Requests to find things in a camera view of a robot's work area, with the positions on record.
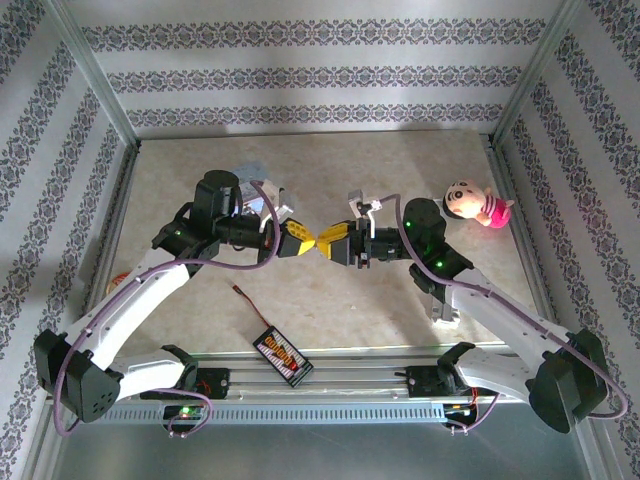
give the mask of beige floor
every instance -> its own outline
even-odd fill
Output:
[[[400,192],[404,200],[441,197],[455,181],[473,178],[492,185],[480,139],[472,131],[319,134],[200,140],[145,141],[134,176],[113,272],[142,257],[160,227],[184,202],[207,170],[233,169],[261,161],[271,179],[293,192],[294,218],[315,234],[350,219],[349,191],[365,195]],[[380,225],[393,226],[391,208]],[[449,221],[448,241],[496,285],[533,308],[508,228],[475,221]],[[224,247],[217,259],[252,263],[255,254]],[[242,298],[240,285],[263,314],[299,348],[435,345],[497,339],[463,317],[458,329],[433,325],[430,298],[407,272],[409,262],[370,270],[327,261],[317,250],[277,260],[264,269],[237,273],[205,268],[165,301],[129,339],[124,354],[173,343],[197,352],[253,351],[264,330]]]

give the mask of doll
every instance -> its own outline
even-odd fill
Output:
[[[444,212],[452,218],[475,218],[485,227],[502,228],[511,218],[513,200],[502,200],[484,191],[472,180],[456,182],[447,189],[442,201]]]

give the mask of battery label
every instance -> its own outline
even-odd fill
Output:
[[[276,327],[269,327],[253,342],[253,346],[292,387],[298,385],[313,370],[309,360]]]

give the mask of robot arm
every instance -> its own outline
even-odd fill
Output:
[[[318,236],[318,249],[323,254],[334,262],[358,268],[370,268],[373,259],[414,259],[399,229],[376,228],[372,232],[374,224],[368,217],[378,209],[373,201],[355,205],[355,221],[336,224]],[[563,433],[607,397],[605,381],[554,340],[568,342],[569,347],[606,372],[602,345],[594,334],[587,330],[573,334],[530,312],[493,285],[445,242],[446,222],[433,200],[411,200],[401,221],[412,253],[433,274],[428,276],[412,264],[409,273],[416,285],[473,317],[518,355],[499,356],[471,343],[460,343],[439,359],[437,375],[412,376],[407,370],[410,394],[416,387],[450,394],[461,394],[470,387],[487,388],[529,403],[547,425]]]
[[[165,345],[154,353],[128,358],[116,355],[151,312],[202,266],[168,262],[210,260],[218,254],[221,243],[257,249],[258,263],[274,248],[277,251],[273,254],[289,257],[301,255],[314,245],[311,233],[288,218],[293,211],[290,197],[265,183],[276,219],[264,211],[260,215],[241,214],[241,205],[237,208],[242,203],[238,178],[229,172],[208,172],[198,183],[194,201],[185,204],[174,220],[160,230],[152,249],[118,288],[65,333],[45,330],[36,338],[34,352],[40,385],[54,393],[64,358],[71,345],[85,335],[82,350],[72,354],[66,368],[61,394],[62,403],[83,422],[92,422],[116,401],[147,390],[193,390],[197,362],[176,346]],[[278,245],[274,241],[275,229],[280,231]],[[163,264],[167,266],[143,279],[143,274]],[[102,321],[88,330],[99,312]]]

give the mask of striped wallpaper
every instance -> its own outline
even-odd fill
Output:
[[[497,124],[559,0],[72,2],[141,138]]]
[[[43,406],[32,344],[81,313],[123,144],[39,3],[0,5],[0,479]]]
[[[585,1],[505,144],[558,319],[600,337],[629,397],[598,425],[625,479],[640,478],[639,39],[636,3]]]

